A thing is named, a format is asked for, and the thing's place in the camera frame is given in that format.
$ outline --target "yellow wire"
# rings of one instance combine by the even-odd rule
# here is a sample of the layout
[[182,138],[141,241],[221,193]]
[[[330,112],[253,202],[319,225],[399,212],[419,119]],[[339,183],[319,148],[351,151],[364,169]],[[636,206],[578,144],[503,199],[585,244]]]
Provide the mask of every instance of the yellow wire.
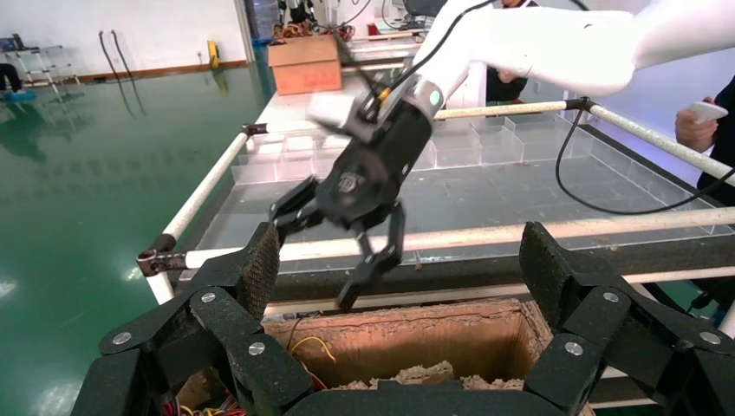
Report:
[[300,340],[299,342],[297,342],[296,344],[294,344],[294,346],[291,348],[291,355],[294,354],[294,351],[296,351],[296,349],[299,346],[301,346],[301,344],[303,344],[304,342],[309,341],[309,340],[319,341],[319,343],[322,344],[322,346],[324,347],[324,351],[327,352],[327,355],[329,356],[329,358],[332,359],[332,362],[337,362],[337,359],[329,351],[329,347],[327,347],[327,343],[324,342],[322,340],[322,338],[319,338],[318,336],[307,336],[306,338],[304,338],[304,339]]
[[307,373],[308,375],[310,375],[310,376],[314,377],[314,378],[315,378],[315,379],[316,379],[317,381],[319,381],[320,383],[322,383],[322,387],[323,387],[323,388],[327,388],[327,385],[326,385],[326,384],[324,384],[324,381],[322,381],[322,379],[320,379],[319,377],[317,377],[317,376],[316,376],[316,374],[314,374],[314,373],[310,372],[310,371],[309,371],[309,369],[308,369],[308,368],[306,368],[306,364],[304,364],[304,363],[301,363],[301,365],[303,366],[303,370],[304,370],[304,371],[305,371],[305,372],[306,372],[306,373]]

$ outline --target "person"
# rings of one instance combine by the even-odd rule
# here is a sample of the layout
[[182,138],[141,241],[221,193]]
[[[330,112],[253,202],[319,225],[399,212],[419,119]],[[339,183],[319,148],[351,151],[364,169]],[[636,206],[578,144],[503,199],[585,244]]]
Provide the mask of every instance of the person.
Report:
[[[719,119],[697,123],[697,114],[690,109],[683,109],[676,114],[676,141],[697,152],[704,152],[712,147],[711,157],[728,165],[735,166],[735,76],[715,99],[706,97],[706,102],[717,104],[728,111],[728,115]],[[702,173],[697,182],[698,189],[704,189],[716,179]],[[735,206],[735,188],[722,184],[709,192],[709,196],[722,205]],[[721,319],[735,300],[735,278],[698,279],[694,283],[703,293],[692,301],[692,308],[702,309],[712,300],[719,304],[716,321]]]
[[[535,7],[535,2],[529,0],[503,0],[503,9],[518,7]],[[485,101],[487,105],[498,103],[523,104],[519,98],[526,88],[527,78],[516,77],[508,71],[498,71],[488,67],[485,82]]]
[[[5,78],[10,82],[10,91],[7,91]],[[18,76],[16,67],[9,63],[0,63],[0,95],[5,95],[6,98],[11,100],[21,100],[36,96],[32,91],[23,89],[23,83]]]
[[[690,109],[683,109],[676,114],[676,141],[697,152],[704,152],[712,147],[712,158],[728,166],[735,166],[735,77],[715,99],[706,97],[706,102],[717,104],[728,111],[728,115],[719,119],[697,124],[697,114]],[[697,183],[703,189],[716,179],[702,173]],[[709,196],[727,206],[735,206],[735,188],[728,184],[719,186]]]

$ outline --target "open cardboard box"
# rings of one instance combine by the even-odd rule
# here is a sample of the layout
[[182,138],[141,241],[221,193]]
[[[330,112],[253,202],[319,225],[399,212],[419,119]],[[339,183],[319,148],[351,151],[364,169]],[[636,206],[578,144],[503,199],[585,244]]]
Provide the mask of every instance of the open cardboard box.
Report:
[[[552,338],[538,306],[515,299],[383,309],[263,326],[285,348],[289,340],[288,348],[293,348],[308,336],[321,338],[336,361],[315,340],[302,343],[293,354],[330,388],[356,381],[367,387],[371,380],[442,361],[451,364],[453,376],[462,379],[465,388],[521,388],[521,379]],[[586,408],[582,414],[594,413]]]
[[332,36],[280,39],[268,46],[280,95],[314,93],[342,88],[337,45]]

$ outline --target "robotic arm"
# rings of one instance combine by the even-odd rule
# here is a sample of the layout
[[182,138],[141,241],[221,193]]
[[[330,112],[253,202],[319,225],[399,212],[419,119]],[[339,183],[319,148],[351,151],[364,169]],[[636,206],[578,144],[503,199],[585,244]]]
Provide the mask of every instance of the robotic arm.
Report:
[[[311,104],[314,120],[352,140],[323,182],[307,179],[274,204],[271,220],[282,241],[324,218],[355,233],[362,261],[339,296],[343,308],[400,263],[401,184],[431,137],[434,115],[464,80],[471,62],[601,96],[624,89],[637,69],[735,46],[732,0],[653,0],[637,16],[496,10],[487,7],[490,3],[447,2],[413,67],[383,102],[332,95]],[[373,253],[365,233],[388,217],[388,243]]]

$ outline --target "white phone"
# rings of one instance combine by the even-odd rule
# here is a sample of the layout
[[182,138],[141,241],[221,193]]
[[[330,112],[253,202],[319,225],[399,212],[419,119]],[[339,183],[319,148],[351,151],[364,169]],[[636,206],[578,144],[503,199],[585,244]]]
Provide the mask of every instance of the white phone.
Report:
[[689,106],[689,109],[697,114],[697,121],[695,121],[697,124],[721,119],[728,114],[727,110],[724,108],[704,101],[693,102],[692,105]]

